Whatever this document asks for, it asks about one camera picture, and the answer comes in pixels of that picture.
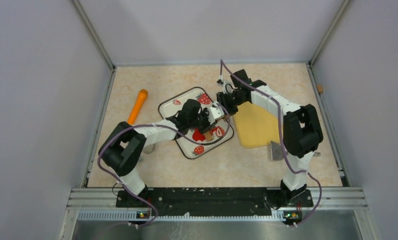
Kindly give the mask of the red dough disc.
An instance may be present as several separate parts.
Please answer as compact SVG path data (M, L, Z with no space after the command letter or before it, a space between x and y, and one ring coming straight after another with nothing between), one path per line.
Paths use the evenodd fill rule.
M214 132L216 131L216 128L213 128L213 129L211 129L211 130L212 130L212 133L214 133ZM194 141L196 141L196 142L208 142L208 141L205 139L204 135L203 135L198 129L195 129L195 130L194 130L194 132L193 132L193 134L192 134L192 139L193 139Z

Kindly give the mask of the wooden double-ended rolling pin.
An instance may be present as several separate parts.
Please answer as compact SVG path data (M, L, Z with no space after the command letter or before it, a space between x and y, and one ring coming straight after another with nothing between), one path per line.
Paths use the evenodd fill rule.
M221 117L221 118L217 119L215 124L219 123L220 121L225 121L226 122L227 121L227 116L225 115L224 117ZM211 129L209 131L203 133L203 135L204 135L205 139L208 142L211 142L214 139Z

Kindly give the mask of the strawberry print white tray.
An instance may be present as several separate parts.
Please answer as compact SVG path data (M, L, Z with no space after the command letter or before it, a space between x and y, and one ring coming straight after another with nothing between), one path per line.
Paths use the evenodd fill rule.
M177 115L187 105L187 101L196 100L201 104L198 112L205 108L212 107L213 100L207 92L201 87L193 87L186 90L162 103L158 106L158 112L163 119ZM193 160L203 154L219 147L221 144L226 143L234 136L234 129L228 124L227 121L221 120L210 130L212 136L212 145L204 145L208 143L205 135L198 129L190 129L185 134L186 138L180 137L175 140L179 150L187 159Z

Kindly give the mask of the metal ring cutter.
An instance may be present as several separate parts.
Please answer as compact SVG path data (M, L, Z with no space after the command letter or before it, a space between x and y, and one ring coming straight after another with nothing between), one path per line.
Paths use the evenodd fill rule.
M156 145L150 144L143 148L143 153L149 155L149 154L152 154L155 151L155 149L156 149Z

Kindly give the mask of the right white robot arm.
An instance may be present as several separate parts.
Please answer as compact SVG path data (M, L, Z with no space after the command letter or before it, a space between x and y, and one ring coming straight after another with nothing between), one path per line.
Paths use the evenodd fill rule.
M280 183L280 200L293 206L306 191L308 166L314 152L323 141L323 133L316 108L299 105L273 91L261 80L252 81L245 70L230 74L235 88L217 93L217 101L235 115L238 107L249 102L276 117L284 161L288 167Z

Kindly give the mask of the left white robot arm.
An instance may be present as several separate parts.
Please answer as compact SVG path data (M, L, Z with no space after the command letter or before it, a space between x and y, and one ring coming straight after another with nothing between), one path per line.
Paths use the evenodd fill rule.
M105 163L109 167L107 173L129 192L128 201L140 207L145 204L147 193L136 166L144 147L186 138L189 130L205 134L224 116L224 109L217 102L202 107L197 100L188 99L174 115L159 122L138 125L120 122L99 149L98 166L103 170L101 163Z

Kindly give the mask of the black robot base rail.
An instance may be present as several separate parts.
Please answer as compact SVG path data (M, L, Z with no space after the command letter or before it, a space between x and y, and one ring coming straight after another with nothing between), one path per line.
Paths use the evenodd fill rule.
M125 190L118 191L116 207L151 208L160 217L189 214L192 217L269 216L282 208L311 208L310 190L294 197L276 187L156 187L139 195L140 201Z

